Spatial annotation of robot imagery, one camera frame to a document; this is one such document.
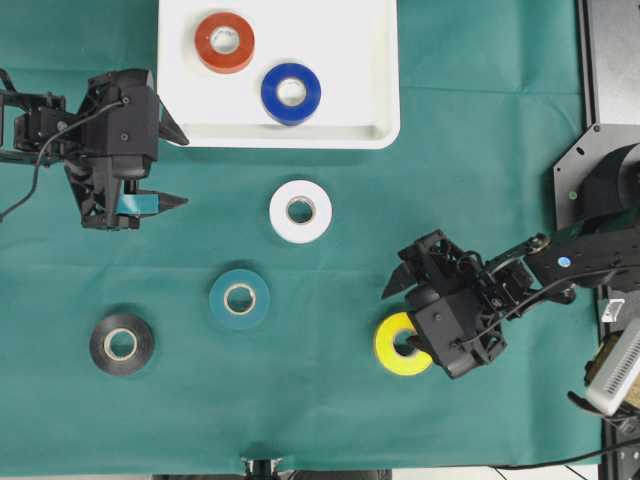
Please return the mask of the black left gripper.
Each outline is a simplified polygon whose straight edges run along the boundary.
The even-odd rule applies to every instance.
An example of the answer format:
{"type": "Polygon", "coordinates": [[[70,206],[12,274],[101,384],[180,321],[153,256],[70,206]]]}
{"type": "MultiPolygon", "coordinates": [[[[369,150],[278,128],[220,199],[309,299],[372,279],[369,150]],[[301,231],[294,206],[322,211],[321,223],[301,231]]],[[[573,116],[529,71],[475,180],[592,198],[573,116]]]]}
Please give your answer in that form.
{"type": "Polygon", "coordinates": [[[65,173],[84,228],[137,229],[142,218],[188,202],[139,188],[157,158],[158,137],[190,144],[160,106],[150,71],[129,69],[90,79],[78,114],[89,120],[74,130],[79,146],[65,161],[65,173]]]}

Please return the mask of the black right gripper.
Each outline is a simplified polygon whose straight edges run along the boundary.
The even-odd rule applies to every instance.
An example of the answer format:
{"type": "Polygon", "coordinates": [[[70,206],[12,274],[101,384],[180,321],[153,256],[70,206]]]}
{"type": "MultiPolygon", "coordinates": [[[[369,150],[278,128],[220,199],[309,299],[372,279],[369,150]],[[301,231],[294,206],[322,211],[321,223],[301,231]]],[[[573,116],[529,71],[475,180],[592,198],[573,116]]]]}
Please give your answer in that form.
{"type": "Polygon", "coordinates": [[[489,326],[495,317],[475,289],[470,259],[442,231],[414,241],[399,258],[381,298],[406,293],[416,330],[409,345],[429,354],[452,379],[492,363],[505,351],[502,328],[489,326]]]}

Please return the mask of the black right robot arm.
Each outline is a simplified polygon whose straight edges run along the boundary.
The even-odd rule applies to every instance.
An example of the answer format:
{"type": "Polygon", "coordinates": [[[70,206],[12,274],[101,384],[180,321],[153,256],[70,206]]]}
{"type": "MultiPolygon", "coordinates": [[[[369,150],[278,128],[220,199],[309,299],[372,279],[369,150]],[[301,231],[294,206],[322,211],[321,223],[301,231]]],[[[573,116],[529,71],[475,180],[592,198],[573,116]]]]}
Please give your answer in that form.
{"type": "Polygon", "coordinates": [[[639,146],[608,153],[579,188],[581,219],[538,233],[485,260],[441,230],[398,254],[382,296],[404,293],[415,333],[408,340],[452,378],[493,362],[505,349],[502,323],[535,305],[568,305],[578,287],[639,288],[639,146]]]}

